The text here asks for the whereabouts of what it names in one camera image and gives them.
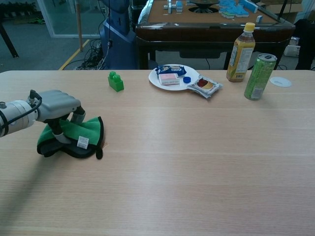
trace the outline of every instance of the glass door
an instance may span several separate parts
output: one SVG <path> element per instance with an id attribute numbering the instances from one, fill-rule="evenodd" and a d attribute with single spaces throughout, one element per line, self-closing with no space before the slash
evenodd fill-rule
<path id="1" fill-rule="evenodd" d="M 99 37 L 98 27 L 108 9 L 98 0 L 38 0 L 52 37 L 78 37 L 76 2 L 80 4 L 82 34 Z"/>

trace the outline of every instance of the green towel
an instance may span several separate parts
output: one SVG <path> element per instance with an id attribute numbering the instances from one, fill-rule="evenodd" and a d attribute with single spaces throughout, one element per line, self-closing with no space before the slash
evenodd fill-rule
<path id="1" fill-rule="evenodd" d="M 97 159 L 103 157 L 102 141 L 104 125 L 101 117 L 95 117 L 87 122 L 76 124 L 68 120 L 59 120 L 63 134 L 71 140 L 71 144 L 62 144 L 56 140 L 51 128 L 47 125 L 37 142 L 37 152 L 45 157 L 52 156 L 57 151 L 63 151 L 76 158 L 86 158 L 96 153 Z M 77 147 L 79 136 L 89 139 L 87 149 Z"/>

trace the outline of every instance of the plastic bottle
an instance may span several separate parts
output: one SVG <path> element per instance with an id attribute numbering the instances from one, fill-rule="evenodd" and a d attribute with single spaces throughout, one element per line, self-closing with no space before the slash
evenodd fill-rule
<path id="1" fill-rule="evenodd" d="M 244 33 L 234 42 L 226 73 L 227 79 L 231 82 L 242 82 L 245 77 L 255 47 L 255 39 L 252 35 L 254 28 L 254 23 L 246 23 Z"/>

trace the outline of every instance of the pink snack bar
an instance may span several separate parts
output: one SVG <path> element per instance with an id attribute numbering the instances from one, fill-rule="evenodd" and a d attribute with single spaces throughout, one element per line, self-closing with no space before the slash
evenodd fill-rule
<path id="1" fill-rule="evenodd" d="M 158 79 L 161 85 L 178 85 L 180 81 L 177 74 L 159 74 Z"/>

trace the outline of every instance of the paper plate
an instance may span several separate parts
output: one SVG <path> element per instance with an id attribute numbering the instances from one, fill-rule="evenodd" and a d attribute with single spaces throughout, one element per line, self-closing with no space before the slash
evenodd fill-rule
<path id="1" fill-rule="evenodd" d="M 186 66 L 186 65 L 181 65 L 181 66 L 183 66 L 185 68 L 186 74 L 184 76 L 180 77 L 181 79 L 180 79 L 179 85 L 161 85 L 159 80 L 158 80 L 158 75 L 157 75 L 156 69 L 153 69 L 150 72 L 149 80 L 152 84 L 154 84 L 155 86 L 157 86 L 161 89 L 171 90 L 171 91 L 186 90 L 188 85 L 191 85 L 191 84 L 195 83 L 196 80 L 198 80 L 199 73 L 189 66 Z M 183 77 L 185 77 L 185 76 L 191 77 L 190 83 L 188 83 L 188 84 L 184 83 Z"/>

